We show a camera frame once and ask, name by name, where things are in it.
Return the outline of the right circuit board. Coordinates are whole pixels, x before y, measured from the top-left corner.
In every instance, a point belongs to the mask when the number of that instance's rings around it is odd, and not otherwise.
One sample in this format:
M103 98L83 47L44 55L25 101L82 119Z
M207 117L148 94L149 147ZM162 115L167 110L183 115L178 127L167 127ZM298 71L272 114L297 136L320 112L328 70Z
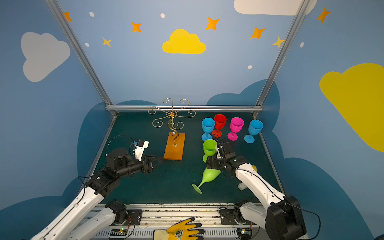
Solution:
M237 240L250 240L252 238L252 230L237 228L236 229Z

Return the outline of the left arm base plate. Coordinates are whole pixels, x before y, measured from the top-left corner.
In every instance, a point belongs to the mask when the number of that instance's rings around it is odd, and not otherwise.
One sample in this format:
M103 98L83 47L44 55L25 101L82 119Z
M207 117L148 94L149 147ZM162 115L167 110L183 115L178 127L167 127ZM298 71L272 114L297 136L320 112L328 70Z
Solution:
M139 226L141 223L143 215L143 210L140 209L133 209L133 210L126 210L124 214L118 214L116 216L116 220L113 223L115 226L128 226L128 225L135 225Z

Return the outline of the orange wooden rack base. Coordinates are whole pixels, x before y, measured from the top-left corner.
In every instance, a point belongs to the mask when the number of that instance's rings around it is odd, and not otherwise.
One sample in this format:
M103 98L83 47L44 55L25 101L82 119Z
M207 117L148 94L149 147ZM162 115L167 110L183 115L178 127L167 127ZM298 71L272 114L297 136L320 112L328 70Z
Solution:
M164 159L181 161L184 153L185 139L185 133L179 133L178 135L173 132L169 133Z

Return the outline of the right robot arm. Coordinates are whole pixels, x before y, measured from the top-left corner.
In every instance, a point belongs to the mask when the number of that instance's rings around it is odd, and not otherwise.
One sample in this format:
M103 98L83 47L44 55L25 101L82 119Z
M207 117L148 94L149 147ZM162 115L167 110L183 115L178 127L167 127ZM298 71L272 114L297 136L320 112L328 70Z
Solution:
M299 201L287 197L264 180L249 161L237 156L230 143L215 147L214 155L203 158L207 169L235 174L263 205L244 202L238 209L245 221L262 227L271 240L297 240L307 234Z

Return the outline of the pink wine glass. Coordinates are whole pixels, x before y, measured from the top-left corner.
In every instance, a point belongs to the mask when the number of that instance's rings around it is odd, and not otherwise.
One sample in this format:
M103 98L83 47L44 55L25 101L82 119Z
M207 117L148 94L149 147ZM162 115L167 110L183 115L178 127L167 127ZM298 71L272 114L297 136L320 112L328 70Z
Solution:
M237 133L242 130L244 126L244 120L239 117L234 117L231 119L230 130L227 137L230 141L236 141L238 139Z

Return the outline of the aluminium frame rail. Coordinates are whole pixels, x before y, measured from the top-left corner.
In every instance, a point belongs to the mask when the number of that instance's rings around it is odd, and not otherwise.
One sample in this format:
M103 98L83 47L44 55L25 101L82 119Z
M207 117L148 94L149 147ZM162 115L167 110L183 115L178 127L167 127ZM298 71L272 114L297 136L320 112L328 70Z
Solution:
M107 105L107 111L147 111L147 110L176 110L196 112L261 112L262 106L144 106L144 105Z

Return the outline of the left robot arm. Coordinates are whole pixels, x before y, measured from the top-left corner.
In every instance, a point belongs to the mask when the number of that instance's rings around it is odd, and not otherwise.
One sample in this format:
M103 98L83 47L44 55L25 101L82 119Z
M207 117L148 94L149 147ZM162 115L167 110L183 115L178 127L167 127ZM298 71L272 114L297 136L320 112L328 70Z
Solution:
M141 154L138 159L124 148L108 153L103 169L95 173L84 184L79 195L43 230L32 237L33 240L64 240L80 221L117 186L122 178L136 173L152 173L163 158Z

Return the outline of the yellow black work glove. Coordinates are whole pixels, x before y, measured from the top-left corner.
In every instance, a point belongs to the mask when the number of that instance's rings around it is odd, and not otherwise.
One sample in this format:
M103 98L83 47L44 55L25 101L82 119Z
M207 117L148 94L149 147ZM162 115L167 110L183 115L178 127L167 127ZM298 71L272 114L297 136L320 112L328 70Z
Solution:
M205 233L202 224L195 222L195 217L180 221L167 230L154 231L154 240L203 240Z

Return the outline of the blue wine glass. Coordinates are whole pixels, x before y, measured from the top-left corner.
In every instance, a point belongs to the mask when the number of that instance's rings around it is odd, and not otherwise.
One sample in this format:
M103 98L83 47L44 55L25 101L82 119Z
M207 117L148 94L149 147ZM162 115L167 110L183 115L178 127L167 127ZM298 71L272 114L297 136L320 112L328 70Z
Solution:
M212 118L205 118L202 121L202 129L204 131L204 134L202 134L202 140L210 140L212 139L212 131L215 128L215 121Z
M248 127L249 134L244 136L244 140L248 144L255 142L255 135L258 135L263 129L264 124L259 120L252 120Z

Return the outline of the green wine glass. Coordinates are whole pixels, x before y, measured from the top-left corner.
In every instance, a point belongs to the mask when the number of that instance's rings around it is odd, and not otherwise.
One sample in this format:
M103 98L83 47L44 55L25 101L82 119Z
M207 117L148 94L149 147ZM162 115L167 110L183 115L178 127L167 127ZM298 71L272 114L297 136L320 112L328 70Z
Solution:
M202 181L201 183L196 186L195 184L192 184L192 187L194 188L194 190L196 190L200 195L202 195L202 191L200 190L200 187L204 184L204 183L208 183L208 182L211 182L213 180L215 180L219 175L221 174L221 171L220 170L215 170L215 169L205 169L204 172L203 172L203 176L202 176Z
M212 139L208 139L203 143L204 155L203 162L205 163L208 157L212 157L217 153L217 142Z

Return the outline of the left circuit board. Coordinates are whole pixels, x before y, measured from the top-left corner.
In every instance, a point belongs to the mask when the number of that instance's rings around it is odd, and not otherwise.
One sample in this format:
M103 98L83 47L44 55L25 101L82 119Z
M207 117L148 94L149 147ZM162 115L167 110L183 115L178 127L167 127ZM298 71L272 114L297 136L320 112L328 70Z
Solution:
M110 237L126 237L128 235L127 229L111 229Z

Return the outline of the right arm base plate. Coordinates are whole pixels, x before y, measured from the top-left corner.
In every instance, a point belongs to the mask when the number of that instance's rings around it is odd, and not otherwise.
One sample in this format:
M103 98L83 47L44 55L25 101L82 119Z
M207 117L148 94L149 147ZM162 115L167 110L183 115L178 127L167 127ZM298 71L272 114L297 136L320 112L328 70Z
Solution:
M220 214L221 225L243 225L246 223L239 209L220 207L218 212Z

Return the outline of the circuit board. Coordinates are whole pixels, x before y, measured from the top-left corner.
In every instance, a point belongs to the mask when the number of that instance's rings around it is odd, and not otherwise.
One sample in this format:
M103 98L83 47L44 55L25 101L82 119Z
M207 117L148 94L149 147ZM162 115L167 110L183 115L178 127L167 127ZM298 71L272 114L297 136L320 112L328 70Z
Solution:
M252 238L252 230L237 228L236 229L237 240L250 240Z
M128 235L127 229L111 229L110 237L126 237Z

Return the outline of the red wine glass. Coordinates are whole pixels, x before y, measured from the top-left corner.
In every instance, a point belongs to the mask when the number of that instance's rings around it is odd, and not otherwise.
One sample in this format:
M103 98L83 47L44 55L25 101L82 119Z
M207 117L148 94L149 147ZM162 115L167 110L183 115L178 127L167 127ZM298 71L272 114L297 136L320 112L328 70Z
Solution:
M223 114L217 114L214 117L215 121L215 127L214 130L212 131L212 135L215 138L220 138L222 136L221 129L224 128L227 122L227 117Z

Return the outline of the white brush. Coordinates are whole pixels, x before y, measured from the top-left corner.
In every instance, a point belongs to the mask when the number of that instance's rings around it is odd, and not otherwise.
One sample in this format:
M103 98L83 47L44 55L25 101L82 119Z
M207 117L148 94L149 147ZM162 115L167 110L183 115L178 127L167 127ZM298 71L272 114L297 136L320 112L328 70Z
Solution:
M240 191L243 191L243 190L247 189L248 187L245 183L240 183L240 184L238 184L238 188Z

